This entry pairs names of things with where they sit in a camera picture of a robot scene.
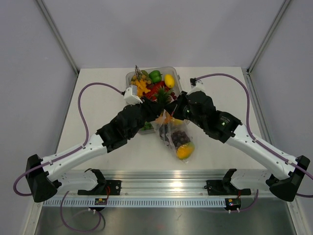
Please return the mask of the dark blue grape bunch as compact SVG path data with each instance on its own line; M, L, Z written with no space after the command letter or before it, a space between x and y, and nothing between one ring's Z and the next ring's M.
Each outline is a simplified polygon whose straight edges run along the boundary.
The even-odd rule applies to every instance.
M166 146L170 145L170 131L171 127L169 124L162 124L158 130L159 137Z

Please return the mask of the clear zip top bag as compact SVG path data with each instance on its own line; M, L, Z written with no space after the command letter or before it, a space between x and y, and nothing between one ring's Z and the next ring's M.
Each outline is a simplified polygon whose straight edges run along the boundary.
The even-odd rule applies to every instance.
M187 122L172 117L166 110L152 122L152 126L162 143L175 157L187 162L195 150L193 138L187 129Z

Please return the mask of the red grape bunch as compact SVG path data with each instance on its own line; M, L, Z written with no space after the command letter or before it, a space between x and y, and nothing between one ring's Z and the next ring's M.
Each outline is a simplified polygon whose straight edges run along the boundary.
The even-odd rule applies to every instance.
M176 131L171 134L171 139L175 148L180 147L181 145L190 142L190 138L185 131Z

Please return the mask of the yellow green mango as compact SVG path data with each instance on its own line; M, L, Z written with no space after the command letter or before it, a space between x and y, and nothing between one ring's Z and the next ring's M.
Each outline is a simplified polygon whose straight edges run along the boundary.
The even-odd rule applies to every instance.
M176 150L176 156L180 160L185 160L191 156L191 154L194 152L195 146L192 142L185 143L177 148Z

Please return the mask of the orange spiky pineapple fruit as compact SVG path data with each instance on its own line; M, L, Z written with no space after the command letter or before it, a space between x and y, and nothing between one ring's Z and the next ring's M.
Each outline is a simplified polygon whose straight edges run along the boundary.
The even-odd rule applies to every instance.
M153 101L165 106L172 102L171 96L172 90L166 90L164 87L159 88L159 90L153 95ZM168 124L173 117L164 109L161 111L160 116L154 121L155 125Z

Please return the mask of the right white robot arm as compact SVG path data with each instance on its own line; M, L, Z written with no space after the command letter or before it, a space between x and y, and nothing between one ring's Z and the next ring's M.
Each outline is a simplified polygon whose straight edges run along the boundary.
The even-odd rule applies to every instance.
M305 156L284 154L253 135L238 118L216 109L200 80L192 78L190 81L191 91L181 92L177 100L166 105L166 111L176 119L191 121L210 138L244 152L265 167L265 170L230 169L218 184L218 190L235 195L244 189L260 189L292 202L298 196L310 160Z

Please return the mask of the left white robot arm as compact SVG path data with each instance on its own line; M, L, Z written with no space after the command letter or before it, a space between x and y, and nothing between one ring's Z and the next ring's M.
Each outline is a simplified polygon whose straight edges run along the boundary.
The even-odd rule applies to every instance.
M127 144L145 123L159 117L163 106L144 97L139 98L130 86L123 92L127 101L108 124L88 136L82 143L59 154L27 159L25 178L34 202L44 202L59 192L76 191L80 195L100 195L107 191L107 181L99 169L71 173L76 166Z

